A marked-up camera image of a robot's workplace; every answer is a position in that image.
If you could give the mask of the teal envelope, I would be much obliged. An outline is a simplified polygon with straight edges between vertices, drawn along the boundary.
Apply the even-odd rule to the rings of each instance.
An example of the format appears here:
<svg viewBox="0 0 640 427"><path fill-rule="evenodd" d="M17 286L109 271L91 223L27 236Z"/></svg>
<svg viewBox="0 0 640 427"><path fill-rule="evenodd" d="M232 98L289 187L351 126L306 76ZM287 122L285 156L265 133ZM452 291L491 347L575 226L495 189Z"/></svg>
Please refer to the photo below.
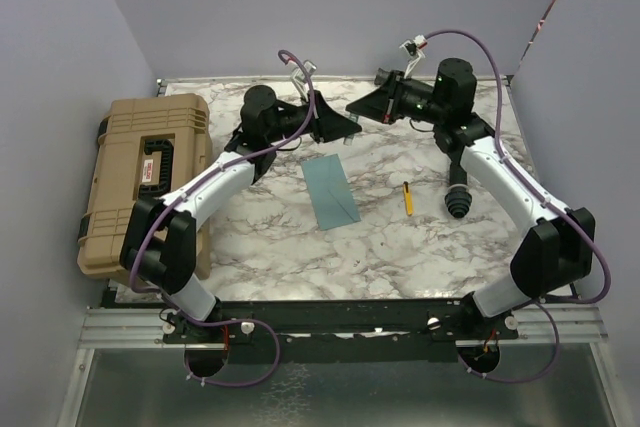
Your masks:
<svg viewBox="0 0 640 427"><path fill-rule="evenodd" d="M302 171L321 231L361 221L337 154L304 161Z"/></svg>

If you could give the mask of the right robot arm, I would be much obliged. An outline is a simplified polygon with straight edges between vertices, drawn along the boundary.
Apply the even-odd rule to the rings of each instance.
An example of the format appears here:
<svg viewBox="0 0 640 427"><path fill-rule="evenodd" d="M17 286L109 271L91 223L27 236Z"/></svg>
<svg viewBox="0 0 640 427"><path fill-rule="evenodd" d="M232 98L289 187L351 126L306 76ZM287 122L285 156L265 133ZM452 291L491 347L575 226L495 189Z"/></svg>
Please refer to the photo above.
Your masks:
<svg viewBox="0 0 640 427"><path fill-rule="evenodd" d="M467 61L441 61L432 85L398 70L379 71L374 83L376 90L348 104L347 111L386 125L400 119L432 124L436 145L450 159L450 213L466 214L468 195L461 182L472 176L522 237L508 272L466 296L459 325L467 336L483 337L494 328L496 316L590 273L593 215L586 208L571 209L548 193L535 196L540 185L510 160L496 144L494 129L474 113L477 79Z"/></svg>

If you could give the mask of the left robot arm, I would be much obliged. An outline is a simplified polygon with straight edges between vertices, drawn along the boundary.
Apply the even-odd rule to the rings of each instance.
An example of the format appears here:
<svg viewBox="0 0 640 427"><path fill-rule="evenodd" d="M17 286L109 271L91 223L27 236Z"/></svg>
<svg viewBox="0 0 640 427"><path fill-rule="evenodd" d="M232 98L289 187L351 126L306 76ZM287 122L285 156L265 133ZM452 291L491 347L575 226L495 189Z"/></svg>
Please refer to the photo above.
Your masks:
<svg viewBox="0 0 640 427"><path fill-rule="evenodd" d="M187 184L159 198L136 201L119 262L167 296L187 317L186 329L206 342L220 332L218 300L197 277L197 234L232 196L252 186L271 167L286 140L309 135L328 143L361 132L354 120L334 111L315 91L295 106L266 85L249 88L240 125L214 163Z"/></svg>

